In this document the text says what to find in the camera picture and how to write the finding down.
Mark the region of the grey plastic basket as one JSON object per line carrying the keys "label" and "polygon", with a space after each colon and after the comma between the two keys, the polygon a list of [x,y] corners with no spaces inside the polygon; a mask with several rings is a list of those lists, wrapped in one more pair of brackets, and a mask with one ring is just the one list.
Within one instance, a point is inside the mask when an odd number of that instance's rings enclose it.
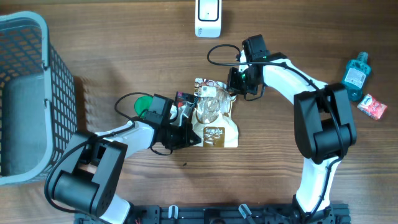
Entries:
{"label": "grey plastic basket", "polygon": [[44,18],[1,16],[1,185],[44,180],[77,127],[74,78]]}

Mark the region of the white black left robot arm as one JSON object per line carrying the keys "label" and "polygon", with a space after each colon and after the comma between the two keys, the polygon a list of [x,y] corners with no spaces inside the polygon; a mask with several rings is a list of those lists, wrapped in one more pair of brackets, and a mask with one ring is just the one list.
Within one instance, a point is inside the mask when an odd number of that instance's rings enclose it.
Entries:
{"label": "white black left robot arm", "polygon": [[142,223],[141,211],[116,195],[124,160],[159,142],[169,152],[201,139],[190,122],[198,98],[178,92],[175,99],[140,92],[135,117],[119,128],[76,131],[50,171],[44,195],[57,210],[77,214],[79,222]]}

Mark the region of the white barcode scanner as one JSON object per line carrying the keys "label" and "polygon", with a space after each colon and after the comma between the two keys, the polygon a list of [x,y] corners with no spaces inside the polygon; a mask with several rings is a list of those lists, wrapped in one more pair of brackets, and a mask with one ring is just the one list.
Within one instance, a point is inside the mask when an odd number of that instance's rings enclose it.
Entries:
{"label": "white barcode scanner", "polygon": [[195,35],[218,38],[221,35],[222,0],[195,1]]}

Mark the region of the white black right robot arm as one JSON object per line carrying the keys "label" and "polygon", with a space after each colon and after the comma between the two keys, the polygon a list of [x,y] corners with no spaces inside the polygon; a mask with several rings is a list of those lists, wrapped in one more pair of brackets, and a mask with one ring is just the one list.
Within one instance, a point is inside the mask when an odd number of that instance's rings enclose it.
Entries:
{"label": "white black right robot arm", "polygon": [[346,88],[318,81],[286,55],[270,53],[262,35],[244,40],[236,60],[229,66],[230,92],[259,99],[270,87],[293,104],[295,142],[304,158],[292,205],[295,221],[325,219],[331,211],[328,198],[334,174],[357,138]]}

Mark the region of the blue mouthwash bottle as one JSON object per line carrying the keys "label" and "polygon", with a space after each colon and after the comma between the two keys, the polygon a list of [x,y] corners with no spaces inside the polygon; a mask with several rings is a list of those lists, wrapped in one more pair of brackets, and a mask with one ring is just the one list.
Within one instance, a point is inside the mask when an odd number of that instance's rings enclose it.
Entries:
{"label": "blue mouthwash bottle", "polygon": [[368,57],[367,52],[360,52],[357,58],[349,60],[346,65],[341,83],[346,87],[350,101],[359,101],[363,95],[364,84],[371,73]]}

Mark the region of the red tissue packet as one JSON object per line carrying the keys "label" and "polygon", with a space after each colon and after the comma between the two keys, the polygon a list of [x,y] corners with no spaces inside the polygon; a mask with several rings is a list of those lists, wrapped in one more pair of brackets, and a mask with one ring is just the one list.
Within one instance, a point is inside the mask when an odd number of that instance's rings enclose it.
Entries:
{"label": "red tissue packet", "polygon": [[379,120],[387,109],[387,105],[381,103],[372,95],[367,94],[358,104],[357,108],[372,119]]}

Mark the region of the beige bread bag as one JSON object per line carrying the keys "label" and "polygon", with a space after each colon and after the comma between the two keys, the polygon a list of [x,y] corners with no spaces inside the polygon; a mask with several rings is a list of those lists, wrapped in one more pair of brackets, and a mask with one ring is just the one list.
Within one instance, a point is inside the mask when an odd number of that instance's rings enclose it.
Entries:
{"label": "beige bread bag", "polygon": [[197,105],[193,110],[193,130],[201,138],[198,147],[238,147],[238,126],[232,120],[236,95],[223,82],[196,78],[194,95]]}

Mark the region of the black mounting rail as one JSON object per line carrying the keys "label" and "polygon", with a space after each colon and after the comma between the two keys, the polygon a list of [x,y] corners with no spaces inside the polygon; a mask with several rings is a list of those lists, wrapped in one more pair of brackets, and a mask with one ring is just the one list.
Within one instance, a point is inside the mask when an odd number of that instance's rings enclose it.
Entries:
{"label": "black mounting rail", "polygon": [[[251,215],[243,216],[237,206],[234,207],[160,207],[135,206],[132,218],[125,223],[166,224],[166,223],[300,223],[300,213],[294,211],[292,204],[268,204],[249,206]],[[351,217],[347,204],[330,204],[324,217],[316,214],[310,223],[350,224]],[[75,214],[73,223],[109,223],[84,214]]]}

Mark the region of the black red snack packet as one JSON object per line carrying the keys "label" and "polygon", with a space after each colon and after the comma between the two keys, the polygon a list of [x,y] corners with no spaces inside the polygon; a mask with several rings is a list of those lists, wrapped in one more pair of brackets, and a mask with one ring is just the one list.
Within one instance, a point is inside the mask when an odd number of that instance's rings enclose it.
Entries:
{"label": "black red snack packet", "polygon": [[188,106],[189,108],[194,109],[198,103],[198,97],[189,93],[177,91],[174,102],[177,108]]}

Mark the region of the green lid jar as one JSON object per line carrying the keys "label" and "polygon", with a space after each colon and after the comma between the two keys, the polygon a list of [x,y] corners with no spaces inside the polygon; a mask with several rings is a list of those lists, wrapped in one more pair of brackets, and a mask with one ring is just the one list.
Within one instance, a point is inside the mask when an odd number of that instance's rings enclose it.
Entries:
{"label": "green lid jar", "polygon": [[134,104],[134,109],[136,114],[143,118],[145,116],[146,111],[150,108],[152,104],[153,97],[144,95],[138,98]]}

